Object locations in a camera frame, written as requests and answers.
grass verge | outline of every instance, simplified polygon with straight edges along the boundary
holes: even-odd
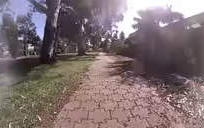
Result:
[[[94,55],[38,66],[10,87],[0,104],[0,128],[51,127],[67,97],[81,82]]]

ground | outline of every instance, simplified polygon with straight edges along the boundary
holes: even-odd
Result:
[[[54,128],[184,128],[181,114],[153,87],[112,75],[116,57],[100,54],[54,122]]]
[[[95,55],[66,54],[52,65],[32,64],[32,58],[13,60],[18,64],[0,62],[8,62],[16,69],[0,71],[0,128],[50,128],[63,101],[78,88]]]

sunlight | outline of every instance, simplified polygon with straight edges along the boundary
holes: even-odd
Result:
[[[124,20],[117,23],[119,32],[124,31],[126,36],[134,32],[131,25],[134,23],[133,17],[137,16],[137,10],[154,6],[172,5],[173,11],[181,12],[185,17],[204,11],[204,0],[127,0],[127,3],[128,11],[124,14]]]

sky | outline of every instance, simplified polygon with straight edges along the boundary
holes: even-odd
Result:
[[[137,10],[166,5],[172,5],[173,11],[183,13],[185,17],[204,12],[204,0],[128,0],[124,20],[117,24],[119,31],[124,31],[126,36],[134,32],[132,24],[133,17],[137,17]]]
[[[29,5],[27,0],[10,0],[11,9],[14,11],[14,17],[19,14],[26,14]],[[133,17],[137,16],[136,11],[153,6],[172,5],[174,11],[184,14],[185,17],[204,12],[204,0],[128,0],[128,11],[124,14],[124,20],[117,24],[119,31],[124,31],[126,36],[132,33]],[[44,34],[44,25],[46,17],[43,14],[35,13],[33,22],[37,27],[38,35],[42,38]]]
[[[27,0],[10,0],[10,9],[14,12],[14,17],[17,15],[25,15],[30,9],[29,3]],[[43,38],[44,35],[44,26],[46,21],[46,16],[40,13],[34,13],[32,17],[33,22],[37,27],[37,33]]]

brick sidewalk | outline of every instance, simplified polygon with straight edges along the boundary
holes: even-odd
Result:
[[[125,85],[120,76],[110,76],[113,58],[97,57],[54,128],[184,128],[180,114],[153,88]]]

